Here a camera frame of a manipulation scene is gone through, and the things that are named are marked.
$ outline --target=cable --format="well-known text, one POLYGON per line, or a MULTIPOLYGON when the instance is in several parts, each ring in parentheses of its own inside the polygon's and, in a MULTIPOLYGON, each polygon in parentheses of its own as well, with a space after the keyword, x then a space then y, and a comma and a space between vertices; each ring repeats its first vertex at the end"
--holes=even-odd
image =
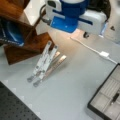
POLYGON ((45 4, 41 7, 41 9, 40 9, 40 19, 44 22, 44 23, 47 23, 48 25, 50 25, 50 23, 51 23, 51 20, 47 20, 47 19, 44 19, 43 18, 43 15, 42 15, 42 11, 43 11, 43 9, 45 8, 45 4))
POLYGON ((70 38, 71 38, 72 40, 80 43, 80 44, 83 45, 84 47, 88 48, 89 50, 97 53, 97 54, 98 54, 99 56, 101 56, 102 58, 104 58, 104 59, 106 59, 106 60, 109 60, 109 61, 111 61, 111 62, 114 63, 114 64, 118 64, 116 61, 112 60, 112 59, 109 57, 109 53, 106 53, 106 52, 104 52, 104 51, 98 52, 97 50, 95 50, 95 49, 93 49, 93 48, 85 45, 83 42, 79 41, 78 39, 72 38, 72 37, 70 37, 70 38))

